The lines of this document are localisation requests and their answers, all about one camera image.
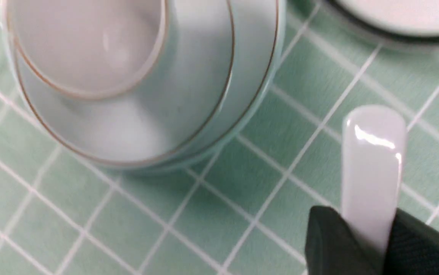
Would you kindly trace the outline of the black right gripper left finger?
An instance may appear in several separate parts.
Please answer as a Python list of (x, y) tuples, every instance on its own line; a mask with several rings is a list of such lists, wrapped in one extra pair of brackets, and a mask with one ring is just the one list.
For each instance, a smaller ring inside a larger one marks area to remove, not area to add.
[(310, 208), (305, 241), (309, 275), (381, 275), (348, 224), (328, 206)]

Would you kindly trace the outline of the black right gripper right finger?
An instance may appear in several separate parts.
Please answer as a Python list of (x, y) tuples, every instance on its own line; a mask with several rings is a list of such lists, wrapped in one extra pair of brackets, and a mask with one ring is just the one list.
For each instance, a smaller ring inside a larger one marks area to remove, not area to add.
[(439, 231), (398, 209), (384, 263), (385, 275), (439, 275)]

